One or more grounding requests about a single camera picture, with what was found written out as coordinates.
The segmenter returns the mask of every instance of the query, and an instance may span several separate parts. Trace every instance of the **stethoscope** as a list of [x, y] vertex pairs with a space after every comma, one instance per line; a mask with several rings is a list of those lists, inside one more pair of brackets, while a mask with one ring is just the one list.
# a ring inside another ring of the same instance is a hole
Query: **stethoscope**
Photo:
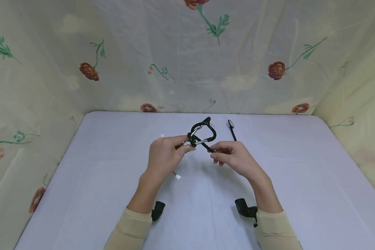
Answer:
[[233, 136], [233, 139], [235, 141], [237, 141], [236, 137], [235, 137], [235, 133], [233, 132], [233, 128], [235, 127], [235, 125], [233, 124], [233, 122], [231, 120], [228, 120], [228, 123], [229, 123], [229, 129], [231, 130], [231, 133], [232, 133], [232, 136]]

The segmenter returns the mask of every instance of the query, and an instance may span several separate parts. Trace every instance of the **black plastic part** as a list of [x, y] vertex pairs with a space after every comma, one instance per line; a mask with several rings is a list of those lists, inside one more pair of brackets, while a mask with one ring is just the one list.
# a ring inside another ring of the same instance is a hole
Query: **black plastic part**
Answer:
[[193, 131], [197, 128], [197, 127], [200, 127], [202, 125], [205, 125], [207, 126], [211, 132], [213, 133], [213, 135], [210, 137], [210, 138], [207, 138], [207, 142], [212, 142], [213, 140], [215, 140], [215, 138], [217, 137], [217, 132], [215, 132], [215, 129], [213, 127], [211, 127], [211, 124], [210, 124], [210, 121], [211, 121], [211, 117], [207, 117], [206, 119], [204, 119], [204, 121], [202, 121], [201, 123], [197, 123], [195, 124], [192, 129], [190, 130], [190, 133], [193, 133]]
[[154, 209], [151, 211], [151, 219], [153, 221], [157, 221], [158, 219], [160, 219], [160, 216], [162, 215], [164, 207], [165, 207], [164, 203], [160, 201], [156, 201], [156, 205], [154, 205]]
[[[196, 138], [196, 140], [198, 140], [199, 142], [201, 141], [200, 140], [200, 138], [198, 138], [196, 135], [193, 135], [193, 137], [195, 137]], [[212, 148], [210, 148], [209, 146], [207, 146], [207, 144], [205, 144], [205, 143], [201, 143], [202, 145], [203, 145], [203, 147], [204, 148], [206, 148], [208, 151], [210, 151], [211, 153], [215, 153], [215, 151], [212, 149]]]
[[233, 132], [233, 127], [229, 125], [229, 129], [231, 130], [231, 133], [232, 133], [232, 136], [233, 136], [233, 140], [237, 141], [237, 139], [235, 137], [235, 133]]
[[235, 205], [236, 205], [236, 208], [238, 210], [237, 212], [241, 216], [247, 217], [247, 218], [254, 218], [254, 227], [258, 226], [258, 224], [257, 224], [258, 208], [256, 206], [252, 206], [252, 207], [249, 208], [246, 204], [246, 200], [243, 199], [243, 198], [235, 200]]
[[[200, 126], [207, 126], [210, 130], [211, 130], [211, 132], [213, 133], [213, 135], [210, 137], [210, 138], [207, 138], [206, 140], [207, 140], [207, 142], [211, 142], [211, 141], [213, 141], [213, 140], [215, 140], [215, 138], [217, 137], [217, 132], [215, 132], [215, 129], [211, 126], [211, 124], [210, 124], [210, 121], [211, 121], [211, 117], [207, 117], [206, 119], [204, 119], [204, 121], [202, 121], [201, 123], [197, 123], [197, 124], [195, 124], [193, 127], [192, 127], [192, 129], [191, 129], [191, 131], [190, 132], [188, 132], [188, 136], [187, 136], [187, 138], [188, 138], [188, 140], [189, 140], [189, 142], [190, 142], [190, 145], [192, 146], [192, 147], [196, 147], [197, 146], [197, 144], [196, 144], [196, 142], [200, 142], [201, 141], [201, 139], [200, 138], [198, 138], [196, 135], [192, 135], [192, 133], [195, 131], [195, 129], [196, 128], [198, 128], [198, 127], [200, 127]], [[203, 145], [203, 147], [205, 147], [208, 151], [210, 151], [211, 153], [214, 153], [215, 151], [214, 150], [212, 150], [209, 146], [207, 146], [205, 143], [201, 143], [202, 145]]]

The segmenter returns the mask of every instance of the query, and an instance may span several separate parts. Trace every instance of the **floral fabric backdrop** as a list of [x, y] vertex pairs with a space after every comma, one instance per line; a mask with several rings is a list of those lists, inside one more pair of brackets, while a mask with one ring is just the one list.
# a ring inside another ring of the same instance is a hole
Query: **floral fabric backdrop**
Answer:
[[[375, 19], [370, 25], [375, 27]], [[314, 114], [328, 124], [375, 188], [375, 32], [368, 32], [346, 60], [338, 69], [337, 88]]]
[[374, 56], [375, 0], [1, 0], [0, 249], [92, 110], [315, 111], [373, 182]]

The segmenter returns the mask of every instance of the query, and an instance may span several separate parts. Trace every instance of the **right hand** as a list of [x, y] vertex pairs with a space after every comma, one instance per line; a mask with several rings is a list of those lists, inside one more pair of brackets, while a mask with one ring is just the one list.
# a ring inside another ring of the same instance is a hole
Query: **right hand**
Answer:
[[223, 166], [227, 163], [243, 177], [249, 178], [256, 169], [261, 169], [242, 142], [217, 142], [210, 148], [216, 151], [210, 155], [214, 164]]

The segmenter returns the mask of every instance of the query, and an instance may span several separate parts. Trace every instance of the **white tabletop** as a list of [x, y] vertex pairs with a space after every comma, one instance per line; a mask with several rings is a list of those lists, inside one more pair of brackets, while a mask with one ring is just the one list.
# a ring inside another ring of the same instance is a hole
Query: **white tabletop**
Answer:
[[[319, 118], [103, 111], [83, 119], [16, 250], [102, 249], [147, 166], [150, 143], [187, 134], [207, 116], [215, 142], [233, 139], [233, 121], [237, 139], [271, 177], [304, 250], [375, 250], [375, 190]], [[166, 207], [143, 249], [259, 249], [252, 221], [234, 204], [245, 198], [255, 205], [245, 179], [213, 165], [200, 145], [177, 173], [182, 178], [170, 176], [158, 192]]]

